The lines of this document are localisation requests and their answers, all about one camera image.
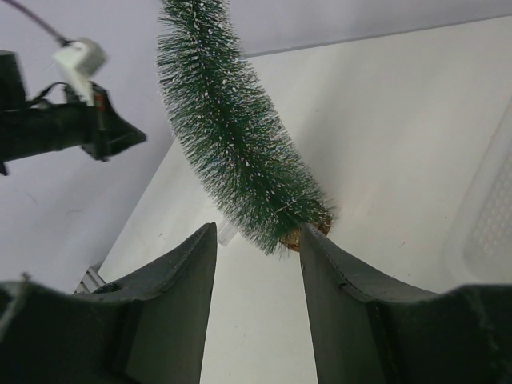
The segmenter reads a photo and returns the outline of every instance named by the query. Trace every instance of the artificial christmas tree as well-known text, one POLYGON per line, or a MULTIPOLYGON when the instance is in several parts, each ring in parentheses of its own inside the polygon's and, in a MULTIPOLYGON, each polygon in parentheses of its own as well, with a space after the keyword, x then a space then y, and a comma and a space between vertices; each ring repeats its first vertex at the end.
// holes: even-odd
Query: artificial christmas tree
POLYGON ((170 124, 219 210, 265 253, 324 234, 325 195, 245 60, 223 0, 163 0, 158 74, 170 124))

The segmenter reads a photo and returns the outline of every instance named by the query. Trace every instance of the white tabletop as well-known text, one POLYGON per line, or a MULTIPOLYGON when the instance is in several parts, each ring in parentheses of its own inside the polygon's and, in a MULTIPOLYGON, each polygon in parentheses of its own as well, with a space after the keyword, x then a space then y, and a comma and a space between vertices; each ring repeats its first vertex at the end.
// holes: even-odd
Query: white tabletop
MULTIPOLYGON (((512 18, 253 58, 318 182, 330 238, 421 288, 512 95, 512 18)), ((112 281, 222 216, 172 145, 100 269, 112 281)), ((205 384, 316 382, 298 256, 219 247, 205 384)))

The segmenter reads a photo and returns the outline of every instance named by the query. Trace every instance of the cable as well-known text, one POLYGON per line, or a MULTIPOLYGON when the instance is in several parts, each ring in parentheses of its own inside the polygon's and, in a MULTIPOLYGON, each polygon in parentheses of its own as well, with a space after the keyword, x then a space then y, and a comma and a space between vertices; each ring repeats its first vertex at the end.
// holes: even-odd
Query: cable
POLYGON ((59 32, 57 32, 55 28, 53 28, 50 24, 45 22, 42 18, 37 16, 34 12, 29 10, 23 4, 20 4, 16 0, 3 0, 3 1, 4 1, 4 3, 15 8, 16 10, 19 10, 22 14, 24 14, 29 19, 31 19, 33 22, 35 22, 37 25, 39 25, 41 28, 43 28, 48 34, 51 34, 53 36, 53 38, 55 40, 57 40, 57 42, 60 46, 66 46, 70 43, 70 40, 68 40, 63 35, 61 35, 59 32))

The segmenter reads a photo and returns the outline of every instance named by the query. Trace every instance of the white bin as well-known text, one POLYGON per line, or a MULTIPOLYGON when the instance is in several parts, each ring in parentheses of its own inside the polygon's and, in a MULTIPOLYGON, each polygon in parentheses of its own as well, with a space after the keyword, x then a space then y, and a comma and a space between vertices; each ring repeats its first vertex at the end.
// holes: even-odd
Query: white bin
POLYGON ((460 283, 512 283, 512 103, 461 204, 444 252, 460 283))

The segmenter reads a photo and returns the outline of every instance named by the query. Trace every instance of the brown tree base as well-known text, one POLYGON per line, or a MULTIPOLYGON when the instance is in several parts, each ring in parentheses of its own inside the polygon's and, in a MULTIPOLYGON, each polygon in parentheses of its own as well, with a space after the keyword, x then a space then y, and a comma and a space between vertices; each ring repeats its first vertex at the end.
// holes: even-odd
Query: brown tree base
MULTIPOLYGON (((333 219, 327 218, 326 222, 321 224, 313 224, 320 232, 322 232, 325 236, 328 235, 330 231, 330 226, 332 224, 333 219)), ((291 234, 285 236, 281 239, 280 243, 283 244, 289 250, 294 252, 299 252, 299 240, 301 238, 301 229, 297 228, 291 234)))

